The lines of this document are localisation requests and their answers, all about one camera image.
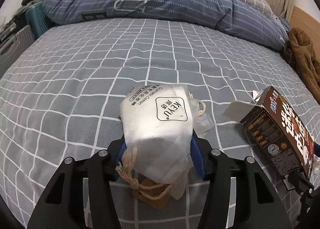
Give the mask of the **dark brown snack box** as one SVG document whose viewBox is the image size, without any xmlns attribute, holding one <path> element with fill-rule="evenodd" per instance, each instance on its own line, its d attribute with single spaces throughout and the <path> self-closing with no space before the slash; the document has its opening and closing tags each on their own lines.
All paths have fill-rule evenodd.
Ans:
<svg viewBox="0 0 320 229">
<path fill-rule="evenodd" d="M 307 180 L 312 174 L 313 139 L 287 100 L 272 86 L 253 92 L 253 102 L 234 101 L 223 113 L 240 122 L 273 163 L 288 191 L 295 189 L 289 174 Z"/>
</svg>

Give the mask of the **white cotton pad bag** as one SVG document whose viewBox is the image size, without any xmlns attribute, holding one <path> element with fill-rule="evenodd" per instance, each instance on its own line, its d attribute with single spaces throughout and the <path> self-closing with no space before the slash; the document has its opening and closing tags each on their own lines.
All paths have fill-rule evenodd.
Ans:
<svg viewBox="0 0 320 229">
<path fill-rule="evenodd" d="M 193 133 L 214 124 L 206 105 L 186 85 L 149 85 L 132 89 L 120 104 L 126 149 L 116 171 L 133 196 L 155 209 L 185 191 Z"/>
</svg>

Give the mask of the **brown fleece jacket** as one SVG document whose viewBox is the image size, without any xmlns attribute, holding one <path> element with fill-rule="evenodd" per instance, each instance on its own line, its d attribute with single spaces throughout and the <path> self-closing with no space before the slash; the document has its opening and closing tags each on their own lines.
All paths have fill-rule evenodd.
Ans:
<svg viewBox="0 0 320 229">
<path fill-rule="evenodd" d="M 298 74 L 306 88 L 319 103 L 319 60 L 313 43 L 307 33 L 300 28 L 287 32 L 289 40 L 283 48 L 283 59 Z"/>
</svg>

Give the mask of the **grey checked bed sheet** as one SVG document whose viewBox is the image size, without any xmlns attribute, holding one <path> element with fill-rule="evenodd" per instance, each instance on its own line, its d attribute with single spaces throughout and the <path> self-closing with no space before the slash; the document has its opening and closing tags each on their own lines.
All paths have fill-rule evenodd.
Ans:
<svg viewBox="0 0 320 229">
<path fill-rule="evenodd" d="M 319 104 L 297 73 L 278 52 L 216 30 L 131 18 L 52 28 L 1 78 L 1 196 L 18 224 L 27 226 L 65 157 L 87 159 L 122 136 L 119 105 L 132 88 L 171 83 L 206 104 L 214 148 L 257 159 L 296 225 L 298 194 L 223 113 L 273 86 L 319 141 Z"/>
</svg>

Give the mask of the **wooden headboard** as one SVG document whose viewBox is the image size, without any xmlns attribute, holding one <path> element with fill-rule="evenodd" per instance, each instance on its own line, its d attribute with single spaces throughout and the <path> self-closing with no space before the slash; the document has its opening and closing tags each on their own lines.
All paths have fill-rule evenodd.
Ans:
<svg viewBox="0 0 320 229">
<path fill-rule="evenodd" d="M 319 47 L 319 22 L 311 15 L 309 15 L 299 7 L 294 6 L 290 19 L 290 25 L 291 27 L 298 27 L 304 30 L 312 40 L 313 44 Z"/>
</svg>

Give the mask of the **grey suitcase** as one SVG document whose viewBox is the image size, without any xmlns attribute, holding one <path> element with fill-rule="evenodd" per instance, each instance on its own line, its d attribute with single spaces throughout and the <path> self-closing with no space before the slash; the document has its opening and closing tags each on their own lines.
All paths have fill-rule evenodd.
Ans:
<svg viewBox="0 0 320 229">
<path fill-rule="evenodd" d="M 26 25 L 1 46 L 1 77 L 34 42 L 31 27 Z"/>
</svg>

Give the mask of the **clutter on suitcases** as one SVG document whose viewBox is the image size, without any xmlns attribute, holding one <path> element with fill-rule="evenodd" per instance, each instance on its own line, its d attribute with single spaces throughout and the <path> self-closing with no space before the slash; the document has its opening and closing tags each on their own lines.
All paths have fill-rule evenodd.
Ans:
<svg viewBox="0 0 320 229">
<path fill-rule="evenodd" d="M 22 0 L 21 7 L 17 9 L 11 20 L 1 27 L 1 43 L 3 43 L 10 35 L 27 25 L 25 12 L 29 7 L 39 1 L 40 0 Z"/>
</svg>

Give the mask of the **teal suitcase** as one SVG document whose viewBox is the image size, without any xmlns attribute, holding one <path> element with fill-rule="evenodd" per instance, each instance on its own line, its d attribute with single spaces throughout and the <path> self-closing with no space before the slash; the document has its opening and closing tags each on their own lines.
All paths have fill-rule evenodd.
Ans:
<svg viewBox="0 0 320 229">
<path fill-rule="evenodd" d="M 31 27 L 35 39 L 55 26 L 55 23 L 44 13 L 42 5 L 42 1 L 35 3 L 25 11 L 27 24 Z"/>
</svg>

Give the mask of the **blue striped duvet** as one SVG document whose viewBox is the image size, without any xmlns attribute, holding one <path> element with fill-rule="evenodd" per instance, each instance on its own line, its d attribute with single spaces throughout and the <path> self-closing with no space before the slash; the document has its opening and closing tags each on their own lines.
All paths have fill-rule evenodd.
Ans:
<svg viewBox="0 0 320 229">
<path fill-rule="evenodd" d="M 288 39 L 279 21 L 241 0 L 44 0 L 43 10 L 59 25 L 115 17 L 183 21 L 276 51 Z"/>
</svg>

